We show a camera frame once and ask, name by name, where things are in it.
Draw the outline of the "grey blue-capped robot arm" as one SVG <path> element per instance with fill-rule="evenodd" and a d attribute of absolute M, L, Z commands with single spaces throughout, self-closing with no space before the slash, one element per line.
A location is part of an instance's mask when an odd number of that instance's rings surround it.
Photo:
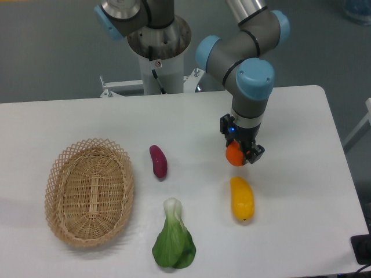
<path fill-rule="evenodd" d="M 204 38 L 195 52 L 198 67 L 232 95 L 231 111 L 220 119 L 227 145 L 240 151 L 238 165 L 264 153 L 256 143 L 274 87 L 272 65 L 262 54 L 290 35 L 288 18 L 264 1 L 228 1 L 239 31 L 229 40 Z M 191 41 L 189 25 L 174 12 L 173 1 L 102 1 L 94 12 L 113 39 L 126 38 L 138 56 L 146 95 L 182 93 L 183 56 Z"/>

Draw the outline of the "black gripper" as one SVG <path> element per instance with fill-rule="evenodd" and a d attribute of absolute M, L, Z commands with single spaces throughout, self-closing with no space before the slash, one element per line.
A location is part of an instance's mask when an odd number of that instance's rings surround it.
<path fill-rule="evenodd" d="M 228 147 L 233 141 L 242 143 L 243 165 L 253 164 L 265 152 L 262 145 L 256 144 L 260 124 L 246 129 L 235 125 L 233 121 L 234 117 L 230 114 L 225 114 L 220 118 L 220 133 L 224 135 L 225 145 Z"/>

